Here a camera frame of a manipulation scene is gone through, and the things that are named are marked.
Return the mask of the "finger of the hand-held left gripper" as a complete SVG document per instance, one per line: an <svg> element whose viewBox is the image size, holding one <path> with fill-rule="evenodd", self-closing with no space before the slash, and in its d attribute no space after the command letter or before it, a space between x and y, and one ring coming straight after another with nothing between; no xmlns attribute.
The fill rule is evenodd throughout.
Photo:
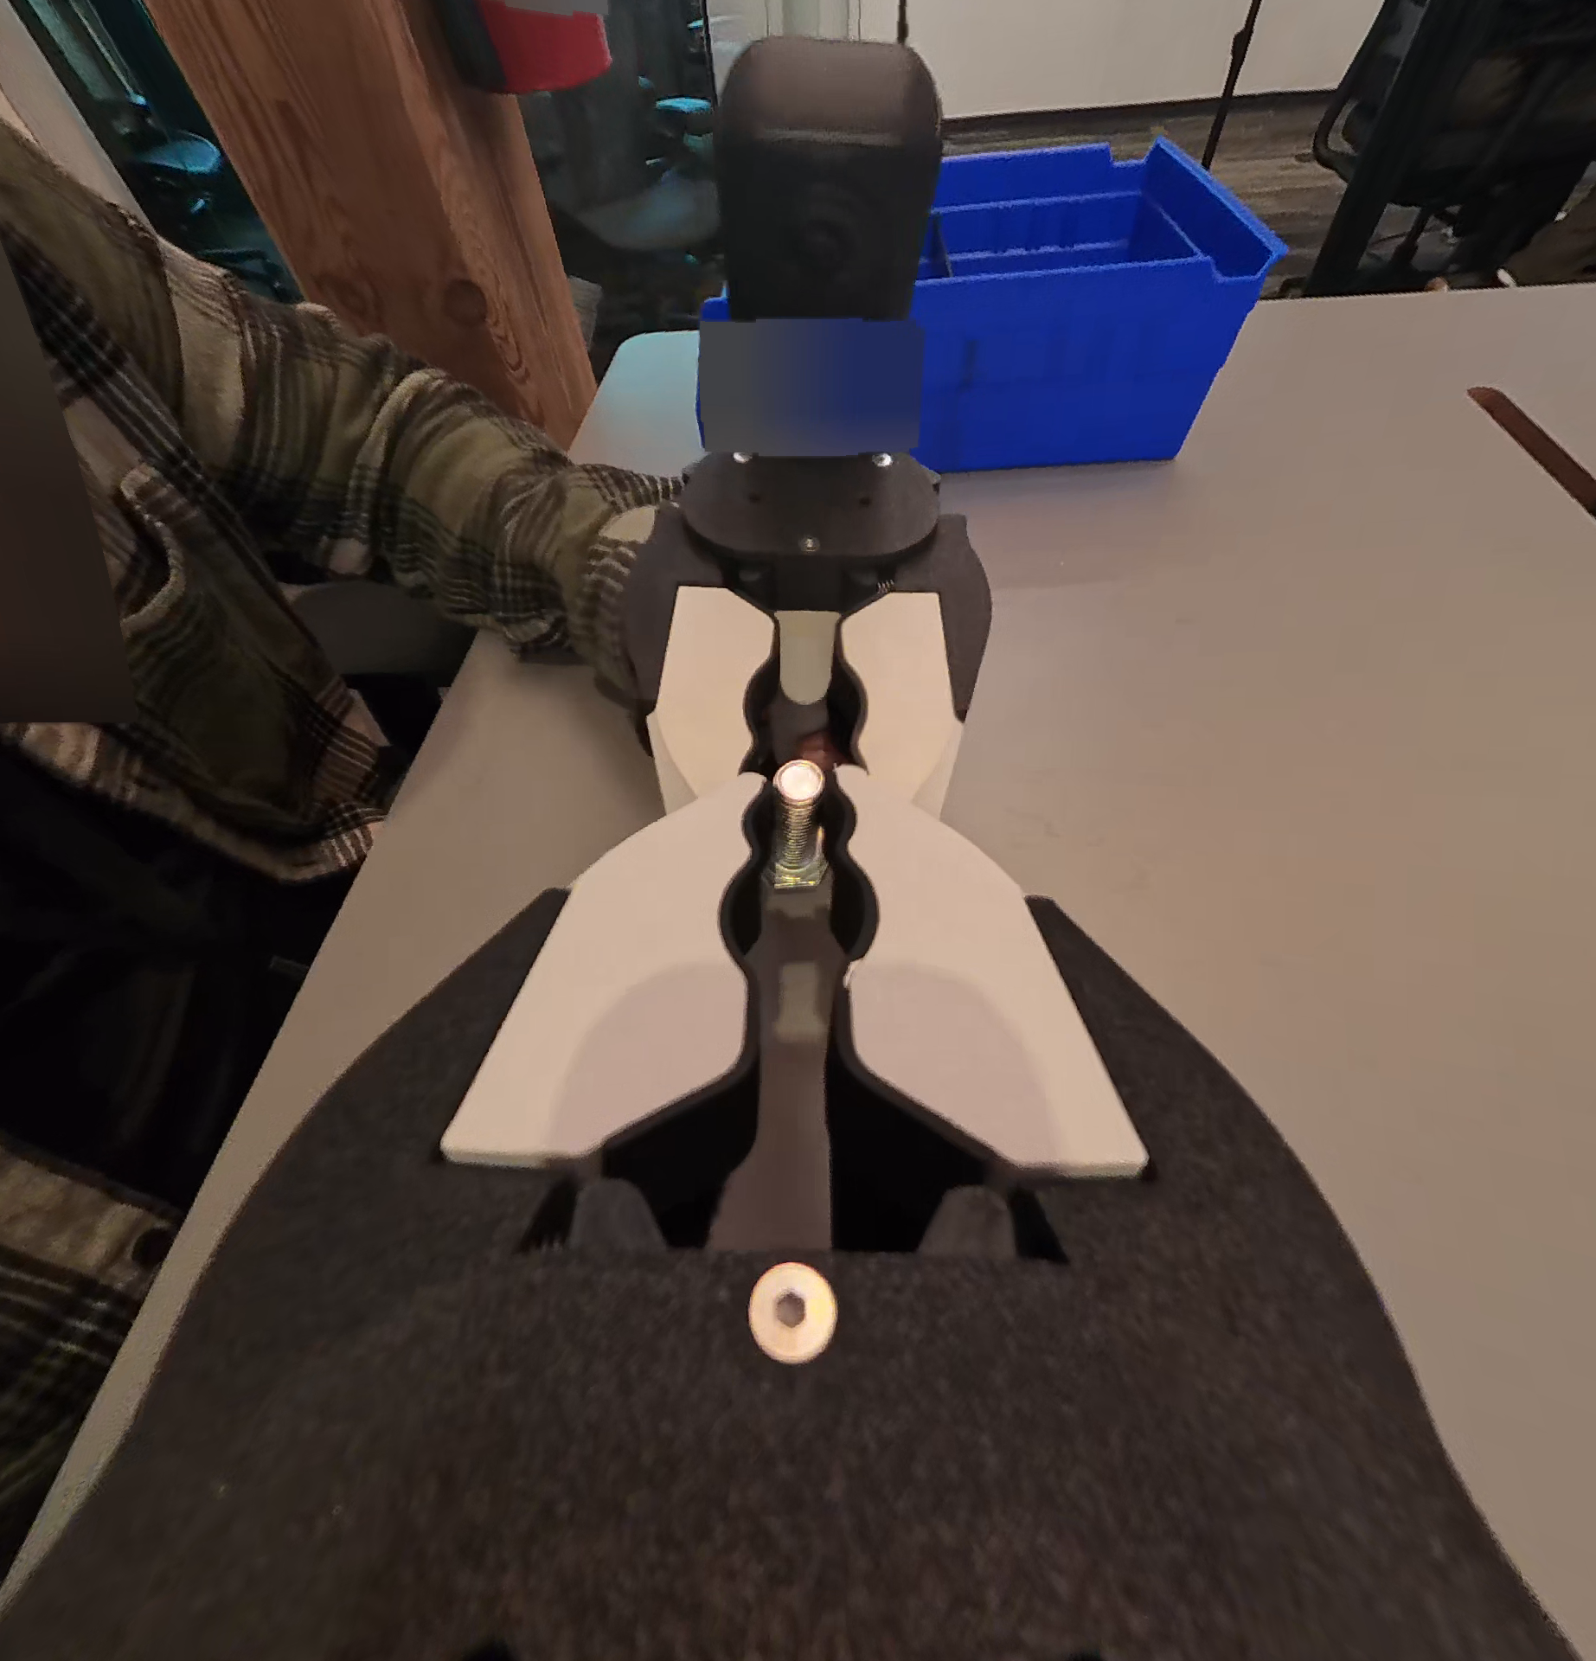
<svg viewBox="0 0 1596 1661"><path fill-rule="evenodd" d="M843 619L843 668L862 713L852 742L861 766L940 820L964 737L935 592L887 592Z"/></svg>
<svg viewBox="0 0 1596 1661"><path fill-rule="evenodd" d="M753 682L776 659L772 616L726 588L681 587L665 644L648 742L665 815L748 768Z"/></svg>

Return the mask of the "person's left forearm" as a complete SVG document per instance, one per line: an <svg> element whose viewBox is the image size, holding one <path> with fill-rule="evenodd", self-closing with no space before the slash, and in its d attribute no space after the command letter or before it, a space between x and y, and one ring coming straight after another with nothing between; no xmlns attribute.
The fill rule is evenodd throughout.
<svg viewBox="0 0 1596 1661"><path fill-rule="evenodd" d="M239 311L236 509L262 545L338 580L390 581L518 657L634 687L623 600L674 474L578 465L535 426L362 337L327 310Z"/></svg>

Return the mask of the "blue plastic bin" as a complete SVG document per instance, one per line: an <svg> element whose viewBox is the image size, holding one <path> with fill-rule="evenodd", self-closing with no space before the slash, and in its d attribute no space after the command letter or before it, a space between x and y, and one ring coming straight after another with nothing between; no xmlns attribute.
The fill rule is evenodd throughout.
<svg viewBox="0 0 1596 1661"><path fill-rule="evenodd" d="M940 474L1174 459L1278 235L1172 140L942 163L724 135L707 450Z"/></svg>

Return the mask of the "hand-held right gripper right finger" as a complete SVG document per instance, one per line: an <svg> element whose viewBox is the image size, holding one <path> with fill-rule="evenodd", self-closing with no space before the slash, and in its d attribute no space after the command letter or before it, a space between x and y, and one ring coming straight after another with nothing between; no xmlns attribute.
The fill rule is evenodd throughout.
<svg viewBox="0 0 1596 1661"><path fill-rule="evenodd" d="M847 955L824 1064L836 1249L916 1249L987 1190L1030 1249L1039 1189L1136 1182L1148 1151L1042 929L1053 910L869 773L828 818Z"/></svg>

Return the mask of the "silver hex bolt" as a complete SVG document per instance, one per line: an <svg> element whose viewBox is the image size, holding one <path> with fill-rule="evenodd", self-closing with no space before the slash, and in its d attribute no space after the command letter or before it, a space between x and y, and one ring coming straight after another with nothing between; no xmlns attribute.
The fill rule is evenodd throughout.
<svg viewBox="0 0 1596 1661"><path fill-rule="evenodd" d="M826 786L826 770L802 758L791 758L774 772L771 862L802 863L824 856L819 811Z"/></svg>

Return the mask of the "teal office chair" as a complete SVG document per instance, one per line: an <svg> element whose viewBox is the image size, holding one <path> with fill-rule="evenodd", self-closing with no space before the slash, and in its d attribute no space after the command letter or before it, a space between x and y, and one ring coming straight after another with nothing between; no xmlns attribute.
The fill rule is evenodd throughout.
<svg viewBox="0 0 1596 1661"><path fill-rule="evenodd" d="M234 275L262 298L303 298L211 138L170 130L137 93L108 99L101 112L102 144L165 241Z"/></svg>
<svg viewBox="0 0 1596 1661"><path fill-rule="evenodd" d="M577 220L603 244L627 254L710 254L719 246L722 208L715 157L715 104L670 95L651 104L646 183L622 197L580 209Z"/></svg>

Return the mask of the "person's black undershirt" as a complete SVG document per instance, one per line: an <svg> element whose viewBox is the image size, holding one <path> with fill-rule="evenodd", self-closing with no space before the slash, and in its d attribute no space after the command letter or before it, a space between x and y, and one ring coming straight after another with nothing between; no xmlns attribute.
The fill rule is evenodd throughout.
<svg viewBox="0 0 1596 1661"><path fill-rule="evenodd" d="M215 806L134 768L87 787L0 734L0 1138L186 1209L398 773L385 746L295 805Z"/></svg>

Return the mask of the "person in plaid shirt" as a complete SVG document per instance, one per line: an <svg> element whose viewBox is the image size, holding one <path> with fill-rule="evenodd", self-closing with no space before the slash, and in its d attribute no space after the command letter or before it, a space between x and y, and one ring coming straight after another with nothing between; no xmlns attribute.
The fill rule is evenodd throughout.
<svg viewBox="0 0 1596 1661"><path fill-rule="evenodd" d="M0 239L61 394L95 510L139 696L222 699L220 737L199 709L144 709L125 728L0 728L64 779L128 792L130 770L208 784L234 768L269 805L308 799L324 765L303 727L352 696L329 675L239 524L187 452L179 420L106 339L54 260L82 260L106 299L173 327L165 249L0 118ZM0 1583L64 1462L173 1237L177 1215L0 1137Z"/></svg>

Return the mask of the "red and black wall box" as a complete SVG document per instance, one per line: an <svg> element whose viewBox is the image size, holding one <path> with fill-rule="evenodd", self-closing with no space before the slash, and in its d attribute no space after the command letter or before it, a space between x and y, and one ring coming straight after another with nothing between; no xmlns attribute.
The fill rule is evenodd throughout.
<svg viewBox="0 0 1596 1661"><path fill-rule="evenodd" d="M492 95L573 90L611 67L606 3L435 2L456 69Z"/></svg>

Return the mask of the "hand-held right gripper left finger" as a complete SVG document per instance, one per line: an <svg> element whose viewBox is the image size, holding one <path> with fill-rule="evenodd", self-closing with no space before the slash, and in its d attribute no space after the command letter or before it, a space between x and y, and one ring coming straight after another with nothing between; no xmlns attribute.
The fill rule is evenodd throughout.
<svg viewBox="0 0 1596 1661"><path fill-rule="evenodd" d="M589 867L440 1138L445 1161L636 1187L701 1247L758 1132L758 993L733 934L765 794L739 773Z"/></svg>

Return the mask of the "wooden pillar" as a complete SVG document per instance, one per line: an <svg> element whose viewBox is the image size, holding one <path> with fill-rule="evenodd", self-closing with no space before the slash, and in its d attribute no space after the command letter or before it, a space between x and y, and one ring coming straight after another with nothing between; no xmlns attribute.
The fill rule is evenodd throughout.
<svg viewBox="0 0 1596 1661"><path fill-rule="evenodd" d="M433 5L146 9L305 296L570 446L597 382L523 118Z"/></svg>

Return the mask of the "black office chair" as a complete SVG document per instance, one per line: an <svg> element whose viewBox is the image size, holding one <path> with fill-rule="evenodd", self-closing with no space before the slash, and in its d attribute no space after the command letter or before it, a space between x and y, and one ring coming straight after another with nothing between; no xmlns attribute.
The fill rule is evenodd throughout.
<svg viewBox="0 0 1596 1661"><path fill-rule="evenodd" d="M1596 279L1596 2L1383 3L1312 156L1309 298Z"/></svg>

